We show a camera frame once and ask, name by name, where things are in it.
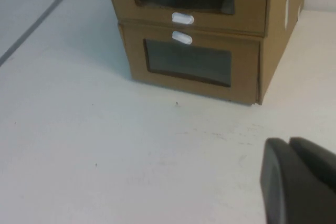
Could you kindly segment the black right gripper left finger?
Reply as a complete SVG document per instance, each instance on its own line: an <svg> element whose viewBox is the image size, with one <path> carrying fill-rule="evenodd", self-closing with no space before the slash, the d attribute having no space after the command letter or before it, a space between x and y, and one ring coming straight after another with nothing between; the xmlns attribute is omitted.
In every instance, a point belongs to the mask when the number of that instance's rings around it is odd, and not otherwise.
<svg viewBox="0 0 336 224"><path fill-rule="evenodd" d="M335 180L319 180L280 138L265 142L260 187L267 223L335 223Z"/></svg>

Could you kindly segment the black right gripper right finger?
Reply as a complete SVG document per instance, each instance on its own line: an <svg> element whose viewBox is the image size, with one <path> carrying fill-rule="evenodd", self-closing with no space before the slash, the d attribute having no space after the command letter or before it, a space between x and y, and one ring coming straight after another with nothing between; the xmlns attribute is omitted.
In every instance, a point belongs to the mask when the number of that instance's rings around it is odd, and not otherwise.
<svg viewBox="0 0 336 224"><path fill-rule="evenodd" d="M335 154L301 137L293 137L289 145L319 180L335 180Z"/></svg>

